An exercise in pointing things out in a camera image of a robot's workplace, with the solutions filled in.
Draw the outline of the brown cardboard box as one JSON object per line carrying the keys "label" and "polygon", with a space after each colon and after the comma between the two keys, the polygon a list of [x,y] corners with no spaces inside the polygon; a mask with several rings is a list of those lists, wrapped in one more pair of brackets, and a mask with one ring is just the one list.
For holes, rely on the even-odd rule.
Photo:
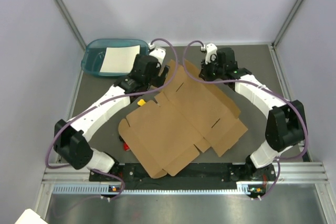
{"label": "brown cardboard box", "polygon": [[169,62],[167,86],[121,120],[120,136],[151,178],[175,176],[200,153],[222,156],[247,132],[240,109],[190,62]]}

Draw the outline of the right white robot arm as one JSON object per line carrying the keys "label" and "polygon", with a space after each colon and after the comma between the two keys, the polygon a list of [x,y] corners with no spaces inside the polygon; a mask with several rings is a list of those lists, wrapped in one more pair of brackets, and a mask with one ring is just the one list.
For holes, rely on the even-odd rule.
{"label": "right white robot arm", "polygon": [[214,44],[201,47],[205,58],[201,61],[199,77],[209,83],[222,80],[233,91],[250,101],[266,117],[265,140],[247,156],[245,174],[252,180],[264,174],[273,160],[302,141],[308,130],[303,104],[289,101],[272,92],[246,68],[240,68],[233,49],[218,48]]}

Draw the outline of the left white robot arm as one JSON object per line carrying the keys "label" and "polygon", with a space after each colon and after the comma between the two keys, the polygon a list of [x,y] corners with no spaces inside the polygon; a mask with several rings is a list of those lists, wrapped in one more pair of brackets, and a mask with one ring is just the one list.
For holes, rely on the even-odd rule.
{"label": "left white robot arm", "polygon": [[151,86],[164,85],[169,72],[169,66],[162,65],[165,55],[162,48],[148,55],[136,55],[131,72],[117,79],[99,100],[77,117],[59,120],[54,128],[54,151],[76,170],[96,169],[107,180],[116,179],[119,174],[116,159],[91,148],[89,141],[110,118],[148,93]]}

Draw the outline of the white box corner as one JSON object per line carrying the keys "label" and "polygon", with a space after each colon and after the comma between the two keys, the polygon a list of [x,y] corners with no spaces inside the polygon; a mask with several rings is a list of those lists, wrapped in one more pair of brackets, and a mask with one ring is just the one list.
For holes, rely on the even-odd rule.
{"label": "white box corner", "polygon": [[26,209],[15,224],[47,224],[47,222],[32,209]]}

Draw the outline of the yellow bone-shaped eraser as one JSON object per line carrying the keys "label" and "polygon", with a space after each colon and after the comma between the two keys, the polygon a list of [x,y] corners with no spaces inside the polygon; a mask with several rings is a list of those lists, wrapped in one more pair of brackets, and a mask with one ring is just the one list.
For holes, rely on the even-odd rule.
{"label": "yellow bone-shaped eraser", "polygon": [[137,102],[137,105],[138,106],[143,106],[146,104],[146,101],[144,99],[140,99],[138,102]]}

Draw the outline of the white paper sheet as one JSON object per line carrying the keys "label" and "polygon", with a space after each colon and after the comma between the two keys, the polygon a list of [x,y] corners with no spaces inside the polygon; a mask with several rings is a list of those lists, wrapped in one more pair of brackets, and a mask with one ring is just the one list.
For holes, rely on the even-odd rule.
{"label": "white paper sheet", "polygon": [[108,47],[100,68],[100,73],[127,74],[132,70],[140,46]]}

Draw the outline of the teal plastic bin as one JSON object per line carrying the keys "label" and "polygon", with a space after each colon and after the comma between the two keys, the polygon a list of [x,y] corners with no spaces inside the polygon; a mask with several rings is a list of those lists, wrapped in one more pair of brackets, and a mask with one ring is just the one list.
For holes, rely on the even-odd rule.
{"label": "teal plastic bin", "polygon": [[87,45],[81,69],[93,76],[122,76],[132,70],[137,54],[148,53],[148,44],[140,39],[96,39]]}

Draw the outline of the red black stamp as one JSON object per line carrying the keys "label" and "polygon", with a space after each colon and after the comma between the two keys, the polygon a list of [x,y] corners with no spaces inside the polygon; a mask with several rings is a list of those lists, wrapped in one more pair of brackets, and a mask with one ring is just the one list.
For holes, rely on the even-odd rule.
{"label": "red black stamp", "polygon": [[124,150],[127,151],[127,152],[130,151],[129,146],[128,146],[126,143],[123,144],[123,148],[124,148]]}

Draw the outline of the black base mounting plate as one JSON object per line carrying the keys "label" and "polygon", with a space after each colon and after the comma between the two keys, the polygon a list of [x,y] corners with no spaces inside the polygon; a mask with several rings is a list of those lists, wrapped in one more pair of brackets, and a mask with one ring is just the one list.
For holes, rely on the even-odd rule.
{"label": "black base mounting plate", "polygon": [[252,171],[244,163],[191,163],[175,176],[169,174],[160,178],[152,178],[139,163],[120,164],[112,169],[112,175],[123,179],[126,183],[163,183],[181,179],[219,179],[224,182],[275,180],[276,172],[273,165]]}

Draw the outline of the aluminium frame rail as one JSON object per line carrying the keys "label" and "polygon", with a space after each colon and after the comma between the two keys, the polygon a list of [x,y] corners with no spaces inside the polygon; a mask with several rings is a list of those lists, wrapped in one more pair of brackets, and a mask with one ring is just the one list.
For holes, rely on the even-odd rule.
{"label": "aluminium frame rail", "polygon": [[[280,172],[278,183],[285,184],[327,184],[329,179],[321,162],[281,162],[280,168],[273,163],[275,173]],[[71,167],[47,168],[43,183],[84,183],[89,181],[86,168],[75,170]]]}

